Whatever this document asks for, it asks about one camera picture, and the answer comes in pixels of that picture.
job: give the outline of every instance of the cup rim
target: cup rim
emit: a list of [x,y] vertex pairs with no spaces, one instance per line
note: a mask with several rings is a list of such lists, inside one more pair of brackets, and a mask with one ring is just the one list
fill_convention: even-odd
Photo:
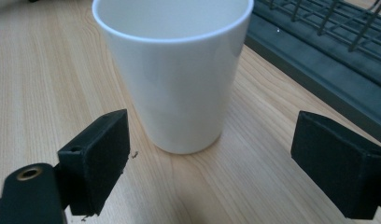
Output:
[[235,21],[227,24],[226,26],[223,26],[217,30],[201,34],[201,35],[191,35],[187,37],[174,37],[174,38],[151,38],[151,37],[143,37],[143,36],[137,36],[137,35],[127,35],[124,33],[121,33],[110,26],[108,26],[103,20],[101,20],[100,15],[97,13],[97,8],[100,5],[102,0],[93,0],[92,2],[92,15],[94,16],[94,19],[97,21],[97,23],[105,29],[107,32],[111,33],[112,35],[116,35],[122,38],[131,39],[133,41],[138,42],[144,42],[144,43],[184,43],[184,42],[192,42],[192,41],[198,41],[202,39],[207,39],[212,36],[221,35],[229,30],[231,30],[233,27],[236,27],[238,24],[245,21],[248,16],[251,14],[252,9],[254,8],[254,0],[247,0],[247,8],[244,11],[244,13]]

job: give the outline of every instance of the white cup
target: white cup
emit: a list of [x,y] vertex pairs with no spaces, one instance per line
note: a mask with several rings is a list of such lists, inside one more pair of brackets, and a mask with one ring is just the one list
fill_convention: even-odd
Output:
[[254,0],[94,0],[149,139],[189,154],[222,131]]

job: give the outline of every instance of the wood grain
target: wood grain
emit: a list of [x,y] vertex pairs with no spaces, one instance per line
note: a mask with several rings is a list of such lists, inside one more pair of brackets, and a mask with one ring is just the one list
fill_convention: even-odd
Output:
[[[244,47],[220,139],[200,153],[166,153],[147,139],[91,4],[0,0],[0,194],[11,172],[56,164],[93,120],[127,108],[139,154],[87,223],[354,223],[289,151],[300,110],[370,136]],[[359,223],[381,223],[381,211]]]

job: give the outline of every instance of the screw hole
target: screw hole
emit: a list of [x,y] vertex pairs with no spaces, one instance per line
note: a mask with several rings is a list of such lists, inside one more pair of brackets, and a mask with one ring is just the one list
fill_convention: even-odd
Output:
[[72,147],[70,150],[71,150],[72,152],[79,152],[79,151],[82,150],[82,147]]
[[17,179],[20,181],[25,181],[25,180],[35,178],[36,176],[39,176],[40,174],[42,174],[42,169],[39,166],[34,166],[34,167],[21,171],[17,175]]

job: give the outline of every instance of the dish rack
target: dish rack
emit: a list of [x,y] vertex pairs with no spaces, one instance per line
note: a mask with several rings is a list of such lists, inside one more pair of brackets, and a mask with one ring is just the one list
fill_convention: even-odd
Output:
[[381,142],[381,0],[255,0],[246,45]]

